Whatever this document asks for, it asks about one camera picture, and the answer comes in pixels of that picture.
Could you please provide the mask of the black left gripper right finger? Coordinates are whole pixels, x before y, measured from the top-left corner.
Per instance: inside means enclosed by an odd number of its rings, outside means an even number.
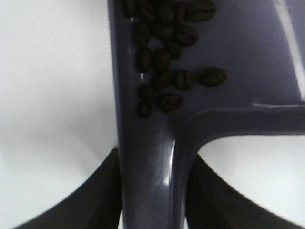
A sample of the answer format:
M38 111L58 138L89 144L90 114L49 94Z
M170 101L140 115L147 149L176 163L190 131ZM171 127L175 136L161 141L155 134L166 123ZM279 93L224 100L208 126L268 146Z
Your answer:
M198 155L192 157L187 186L187 226L190 229L299 229L246 198Z

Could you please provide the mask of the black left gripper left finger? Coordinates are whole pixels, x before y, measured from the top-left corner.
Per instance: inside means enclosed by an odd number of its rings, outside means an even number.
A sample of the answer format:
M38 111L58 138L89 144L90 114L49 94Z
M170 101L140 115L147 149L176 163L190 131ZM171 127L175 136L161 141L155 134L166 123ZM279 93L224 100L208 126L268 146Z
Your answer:
M115 229L121 211L117 149L89 176L49 159L0 166L3 229Z

